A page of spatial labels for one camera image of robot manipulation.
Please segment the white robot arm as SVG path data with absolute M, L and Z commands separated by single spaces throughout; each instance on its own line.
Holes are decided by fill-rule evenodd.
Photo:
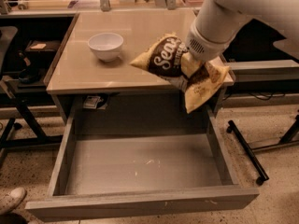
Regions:
M 283 35 L 274 46 L 299 59 L 299 0 L 204 0 L 186 38 L 183 70 L 191 76 L 221 55 L 253 19 Z

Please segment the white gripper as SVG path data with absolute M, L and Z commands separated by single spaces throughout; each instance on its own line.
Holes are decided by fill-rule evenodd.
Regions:
M 186 77 L 191 77 L 203 65 L 203 62 L 220 56 L 231 42 L 232 39 L 225 42 L 209 41 L 201 35 L 193 22 L 185 42 L 188 52 L 181 57 L 181 71 Z

